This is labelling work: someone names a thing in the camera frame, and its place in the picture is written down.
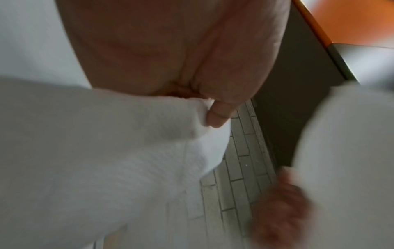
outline orange edge trim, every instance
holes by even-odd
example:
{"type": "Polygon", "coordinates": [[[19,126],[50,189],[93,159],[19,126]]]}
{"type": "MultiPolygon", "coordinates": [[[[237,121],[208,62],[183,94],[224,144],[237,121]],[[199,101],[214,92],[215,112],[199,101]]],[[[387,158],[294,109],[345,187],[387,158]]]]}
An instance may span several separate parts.
{"type": "Polygon", "coordinates": [[[316,19],[313,17],[311,12],[305,7],[305,5],[301,2],[301,0],[292,0],[294,5],[300,11],[301,15],[307,21],[308,25],[311,27],[315,35],[319,38],[320,42],[323,44],[325,48],[332,44],[332,41],[328,37],[328,35],[324,32],[324,30],[320,27],[316,19]]]}

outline blurry hand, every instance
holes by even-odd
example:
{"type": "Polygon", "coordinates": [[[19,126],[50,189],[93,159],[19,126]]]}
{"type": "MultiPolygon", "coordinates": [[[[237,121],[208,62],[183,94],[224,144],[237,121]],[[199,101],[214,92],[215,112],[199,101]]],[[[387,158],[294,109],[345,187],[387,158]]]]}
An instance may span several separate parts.
{"type": "Polygon", "coordinates": [[[93,87],[207,97],[223,125],[267,78],[290,0],[57,0],[93,87]]]}
{"type": "Polygon", "coordinates": [[[290,249],[302,238],[311,203],[290,175],[282,170],[277,183],[264,195],[254,210],[252,238],[274,249],[290,249]]]}

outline tile floor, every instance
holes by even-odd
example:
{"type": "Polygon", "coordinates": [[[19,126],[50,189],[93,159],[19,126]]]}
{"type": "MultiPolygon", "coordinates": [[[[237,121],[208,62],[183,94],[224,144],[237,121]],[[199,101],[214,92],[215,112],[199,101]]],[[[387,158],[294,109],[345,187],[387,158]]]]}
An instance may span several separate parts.
{"type": "Polygon", "coordinates": [[[96,249],[249,249],[251,205],[275,178],[251,101],[231,119],[231,138],[222,163],[179,198],[158,210],[151,227],[133,227],[96,242],[96,249]],[[144,239],[144,233],[154,234],[144,239]]]}

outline white cloth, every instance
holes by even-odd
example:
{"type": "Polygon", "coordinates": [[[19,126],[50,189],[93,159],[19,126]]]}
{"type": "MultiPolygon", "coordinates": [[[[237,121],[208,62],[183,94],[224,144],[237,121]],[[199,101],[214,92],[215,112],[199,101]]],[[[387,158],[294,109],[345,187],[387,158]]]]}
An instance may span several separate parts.
{"type": "Polygon", "coordinates": [[[300,249],[394,248],[394,94],[335,89],[294,160],[315,204],[300,249]]]}
{"type": "Polygon", "coordinates": [[[0,242],[81,248],[216,167],[209,101],[0,83],[0,242]]]}

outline orange countertop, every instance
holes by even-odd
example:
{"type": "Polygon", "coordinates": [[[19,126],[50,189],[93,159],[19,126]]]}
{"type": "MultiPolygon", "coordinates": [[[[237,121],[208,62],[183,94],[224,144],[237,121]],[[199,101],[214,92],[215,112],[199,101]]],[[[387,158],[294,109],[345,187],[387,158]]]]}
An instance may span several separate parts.
{"type": "Polygon", "coordinates": [[[322,43],[394,48],[394,0],[293,0],[322,43]]]}

